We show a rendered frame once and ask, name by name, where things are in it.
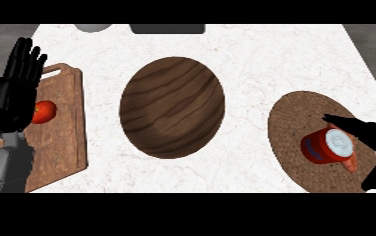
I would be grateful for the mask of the red tomato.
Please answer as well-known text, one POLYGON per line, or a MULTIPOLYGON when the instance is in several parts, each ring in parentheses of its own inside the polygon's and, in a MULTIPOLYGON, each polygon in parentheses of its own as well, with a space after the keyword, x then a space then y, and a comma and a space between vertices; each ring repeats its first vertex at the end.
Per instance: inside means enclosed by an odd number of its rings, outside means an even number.
POLYGON ((44 100, 37 102, 32 115, 32 124, 44 124, 48 122, 56 115, 56 110, 57 107, 51 101, 44 100))

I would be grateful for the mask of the dark grey rectangular appliance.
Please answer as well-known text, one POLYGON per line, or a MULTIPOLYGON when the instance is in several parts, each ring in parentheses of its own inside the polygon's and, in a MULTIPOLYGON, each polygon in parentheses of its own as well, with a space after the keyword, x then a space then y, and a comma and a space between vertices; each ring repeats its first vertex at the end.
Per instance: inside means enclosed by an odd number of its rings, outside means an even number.
POLYGON ((135 34, 202 34, 205 24, 132 24, 135 34))

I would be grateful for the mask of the red can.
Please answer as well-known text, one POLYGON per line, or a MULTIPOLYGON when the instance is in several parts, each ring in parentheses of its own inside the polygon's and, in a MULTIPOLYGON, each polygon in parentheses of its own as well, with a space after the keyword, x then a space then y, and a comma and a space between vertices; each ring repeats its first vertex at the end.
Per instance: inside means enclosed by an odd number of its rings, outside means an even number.
POLYGON ((301 152, 314 164, 343 162, 354 155, 351 137, 340 129, 324 128, 302 139, 301 152))

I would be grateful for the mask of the brown wooden cutting board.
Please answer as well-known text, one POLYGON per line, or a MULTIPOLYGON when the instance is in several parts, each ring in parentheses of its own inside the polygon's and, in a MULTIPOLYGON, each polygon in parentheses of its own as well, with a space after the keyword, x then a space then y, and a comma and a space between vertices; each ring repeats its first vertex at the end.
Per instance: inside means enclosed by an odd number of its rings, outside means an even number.
POLYGON ((40 81, 37 101, 56 104, 56 116, 25 129, 26 142, 35 150, 26 192, 87 168, 82 72, 65 63, 45 67, 43 73, 54 71, 60 73, 40 81))

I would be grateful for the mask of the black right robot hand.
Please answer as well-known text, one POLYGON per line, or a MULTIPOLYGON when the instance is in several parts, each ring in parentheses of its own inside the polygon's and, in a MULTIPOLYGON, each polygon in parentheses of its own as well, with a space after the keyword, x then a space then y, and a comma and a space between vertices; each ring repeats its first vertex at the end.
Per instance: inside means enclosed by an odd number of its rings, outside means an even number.
MULTIPOLYGON (((349 133, 376 153, 376 122, 364 122, 332 114, 326 114, 321 119, 349 133)), ((376 190, 376 166, 361 183, 361 189, 376 190)))

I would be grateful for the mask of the brown wooden bowl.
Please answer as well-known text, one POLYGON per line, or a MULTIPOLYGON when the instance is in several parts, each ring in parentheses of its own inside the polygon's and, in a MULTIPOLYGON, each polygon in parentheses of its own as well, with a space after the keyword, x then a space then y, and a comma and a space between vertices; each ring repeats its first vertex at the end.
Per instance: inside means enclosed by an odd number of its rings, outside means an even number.
POLYGON ((122 93, 119 116, 141 153, 159 159, 196 153, 214 138, 222 115, 222 88, 203 63, 165 57, 138 69, 122 93))

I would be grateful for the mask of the grey round object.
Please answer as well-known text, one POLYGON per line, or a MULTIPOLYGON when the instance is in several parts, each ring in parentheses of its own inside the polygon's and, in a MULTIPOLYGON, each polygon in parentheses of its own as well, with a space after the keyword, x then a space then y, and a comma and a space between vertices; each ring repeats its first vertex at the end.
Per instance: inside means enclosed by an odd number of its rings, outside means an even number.
POLYGON ((110 24, 76 24, 76 29, 87 33, 102 32, 110 27, 110 24))

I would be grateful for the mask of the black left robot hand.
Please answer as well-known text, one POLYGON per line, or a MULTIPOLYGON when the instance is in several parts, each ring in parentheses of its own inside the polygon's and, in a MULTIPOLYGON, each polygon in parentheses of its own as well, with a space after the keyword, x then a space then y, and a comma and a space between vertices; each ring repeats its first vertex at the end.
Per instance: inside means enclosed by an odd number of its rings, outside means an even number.
POLYGON ((32 39, 20 37, 0 77, 0 133, 22 132, 31 123, 45 60, 32 39))

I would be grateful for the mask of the brown woven round placemat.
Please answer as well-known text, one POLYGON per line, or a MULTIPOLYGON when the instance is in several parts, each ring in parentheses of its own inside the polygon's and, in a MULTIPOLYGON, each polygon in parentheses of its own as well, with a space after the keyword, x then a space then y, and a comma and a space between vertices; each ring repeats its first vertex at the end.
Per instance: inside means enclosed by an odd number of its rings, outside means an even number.
POLYGON ((354 118, 352 112, 332 98, 309 91, 287 93, 274 102, 267 118, 267 137, 280 167, 308 192, 363 193, 361 183, 376 166, 376 154, 358 141, 355 173, 340 163, 314 164, 301 151, 302 139, 327 127, 324 114, 354 118))

